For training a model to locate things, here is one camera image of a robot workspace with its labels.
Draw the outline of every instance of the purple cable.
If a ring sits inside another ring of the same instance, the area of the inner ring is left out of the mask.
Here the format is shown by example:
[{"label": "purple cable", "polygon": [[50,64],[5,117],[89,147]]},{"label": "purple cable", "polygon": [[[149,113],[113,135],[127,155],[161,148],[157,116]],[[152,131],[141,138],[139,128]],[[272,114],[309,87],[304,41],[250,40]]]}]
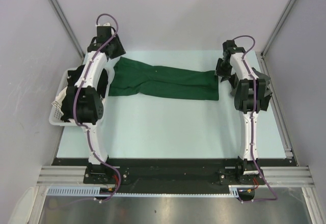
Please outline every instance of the purple cable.
[{"label": "purple cable", "polygon": [[271,199],[271,198],[263,198],[263,199],[255,199],[255,200],[249,200],[249,201],[243,201],[240,197],[240,201],[243,203],[248,203],[248,202],[258,202],[258,201],[276,201],[279,199],[279,197],[277,196],[276,192],[271,188],[271,186],[269,185],[269,183],[266,181],[263,173],[261,172],[256,160],[255,160],[255,156],[254,156],[254,112],[256,111],[256,108],[257,108],[257,88],[256,88],[256,78],[253,76],[252,72],[251,72],[251,69],[249,68],[249,65],[247,64],[246,60],[245,60],[245,55],[251,51],[255,44],[256,44],[256,40],[255,38],[253,38],[252,36],[249,36],[249,35],[242,35],[242,36],[238,36],[236,38],[233,38],[233,41],[238,39],[238,38],[242,38],[242,37],[248,37],[248,38],[251,38],[253,40],[253,45],[242,55],[242,62],[244,63],[248,73],[249,73],[249,76],[253,79],[253,83],[254,83],[254,108],[253,108],[253,111],[251,112],[251,115],[250,115],[250,119],[251,119],[251,143],[250,143],[250,154],[251,154],[251,157],[253,159],[253,162],[255,164],[255,167],[259,173],[259,175],[261,176],[261,178],[263,179],[264,183],[266,184],[266,186],[268,187],[268,189],[271,191],[271,193],[274,195],[274,198]]},{"label": "purple cable", "polygon": [[84,85],[84,83],[85,83],[85,80],[86,80],[86,77],[87,77],[87,75],[88,75],[88,72],[89,72],[89,70],[90,70],[90,68],[91,68],[91,65],[92,65],[92,63],[94,62],[94,59],[96,58],[96,56],[98,55],[98,53],[99,53],[99,52],[100,52],[100,51],[101,51],[101,50],[102,50],[102,49],[103,49],[103,48],[104,48],[104,47],[105,47],[109,42],[112,41],[112,39],[116,36],[116,34],[117,34],[118,30],[119,30],[118,22],[117,22],[117,20],[116,20],[116,19],[115,19],[111,14],[100,14],[100,15],[97,17],[97,19],[96,19],[96,24],[98,24],[98,20],[99,20],[99,18],[100,18],[101,16],[109,16],[110,18],[112,18],[113,21],[114,21],[115,24],[116,24],[117,29],[116,29],[116,31],[112,34],[112,36],[111,36],[111,37],[110,37],[106,42],[104,42],[104,43],[100,46],[100,48],[99,48],[99,49],[95,52],[95,54],[93,55],[92,60],[89,62],[88,66],[87,66],[87,68],[86,68],[86,72],[85,72],[84,77],[83,77],[84,80],[81,81],[80,86],[79,86],[79,88],[77,89],[76,96],[75,96],[75,99],[74,99],[74,101],[73,101],[73,109],[72,109],[72,110],[73,110],[73,119],[75,120],[76,125],[79,126],[79,127],[85,127],[85,129],[86,129],[86,131],[87,131],[86,133],[87,133],[88,146],[89,146],[91,152],[93,153],[94,157],[95,157],[99,162],[101,162],[102,164],[104,164],[106,167],[109,167],[109,168],[113,169],[113,170],[117,173],[117,175],[118,175],[119,182],[118,182],[117,187],[116,187],[115,190],[113,191],[113,193],[112,193],[109,197],[107,197],[106,199],[100,201],[100,202],[106,202],[106,201],[108,201],[109,199],[111,199],[111,197],[112,197],[112,196],[113,196],[113,195],[118,191],[118,189],[119,189],[119,187],[120,187],[120,184],[121,184],[121,175],[120,175],[119,171],[118,171],[115,167],[113,167],[113,166],[107,164],[106,162],[104,162],[103,160],[101,160],[101,159],[96,155],[96,152],[94,151],[93,146],[92,146],[89,127],[88,127],[87,125],[84,125],[84,124],[82,124],[82,123],[79,123],[78,120],[77,120],[77,100],[78,100],[78,97],[79,97],[80,91],[82,90],[82,87],[83,87],[83,85]]}]

